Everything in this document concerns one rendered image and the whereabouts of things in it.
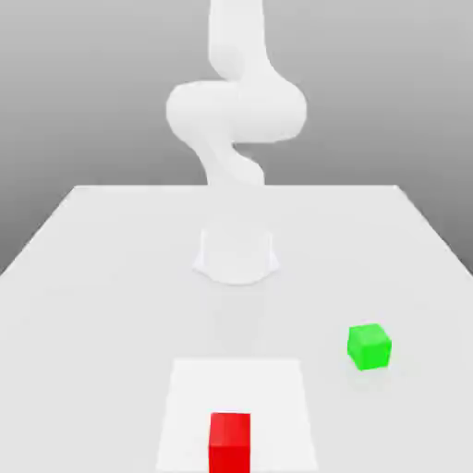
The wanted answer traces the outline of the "small red cube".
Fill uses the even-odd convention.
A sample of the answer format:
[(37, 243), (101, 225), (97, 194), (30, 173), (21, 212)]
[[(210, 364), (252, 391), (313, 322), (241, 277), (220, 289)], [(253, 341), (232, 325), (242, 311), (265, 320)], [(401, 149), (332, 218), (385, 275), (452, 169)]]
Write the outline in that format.
[(250, 413), (211, 413), (209, 473), (250, 473)]

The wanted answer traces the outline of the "small green cube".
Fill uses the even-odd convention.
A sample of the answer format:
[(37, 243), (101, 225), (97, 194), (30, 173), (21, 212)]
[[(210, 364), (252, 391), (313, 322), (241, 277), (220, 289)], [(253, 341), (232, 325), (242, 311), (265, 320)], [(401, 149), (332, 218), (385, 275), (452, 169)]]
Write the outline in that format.
[(392, 339), (378, 323), (351, 326), (346, 349), (358, 370), (386, 368), (391, 358)]

